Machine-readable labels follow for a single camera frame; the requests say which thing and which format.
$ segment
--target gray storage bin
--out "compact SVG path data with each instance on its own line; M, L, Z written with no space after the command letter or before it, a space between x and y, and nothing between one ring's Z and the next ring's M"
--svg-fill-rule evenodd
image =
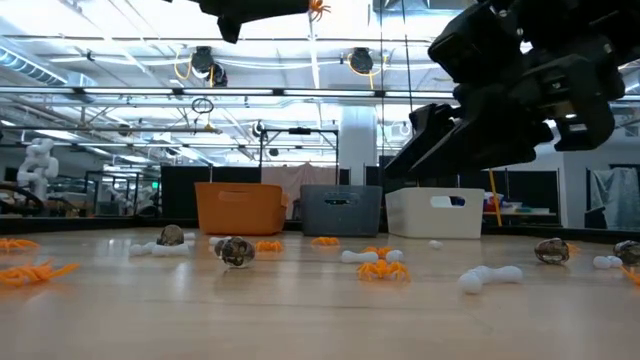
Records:
M382 187L303 185L302 232L306 236L376 236Z

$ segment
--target white storage bin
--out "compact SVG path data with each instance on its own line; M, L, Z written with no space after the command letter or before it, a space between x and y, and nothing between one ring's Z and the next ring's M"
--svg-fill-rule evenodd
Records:
M452 196L463 206L451 205ZM389 233L409 238L479 239L484 190L404 188L386 195Z

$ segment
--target gray fabric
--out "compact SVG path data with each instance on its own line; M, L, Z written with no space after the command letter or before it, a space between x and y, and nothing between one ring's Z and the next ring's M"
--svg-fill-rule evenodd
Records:
M591 208L605 206L607 228L640 229L640 188L635 169L591 171Z

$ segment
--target orange storage bin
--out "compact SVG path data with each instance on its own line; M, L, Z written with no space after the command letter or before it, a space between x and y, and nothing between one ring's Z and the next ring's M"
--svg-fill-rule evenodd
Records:
M276 185L196 183L200 231L208 235L273 235L282 231L288 198Z

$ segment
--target hanging cable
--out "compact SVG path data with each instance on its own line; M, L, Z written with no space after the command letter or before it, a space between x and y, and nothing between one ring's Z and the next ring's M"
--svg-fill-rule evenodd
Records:
M216 74L216 66L211 65L209 67L209 87L213 87L215 85L215 82L213 81L215 74Z
M176 76L182 80L188 80L189 76L191 76L191 59L193 57L193 54L189 55L189 62L187 64L187 75L182 75L180 74L180 71L178 71L178 57L180 56L180 52L176 52L176 62L173 64L173 70L176 73Z
M367 76L367 77L369 77L369 85L371 86L371 90L373 90L373 77L382 72L382 69L384 69L384 65L387 63L387 56L385 55L383 57L382 65L380 66L380 70L376 71L375 73L372 73L371 71L369 71L368 74L361 74L361 73L357 72L356 69L353 68L353 66L351 66L351 56L352 55L353 54L347 55L347 66L349 66L349 69L351 69L351 71L354 74L356 74L358 76Z

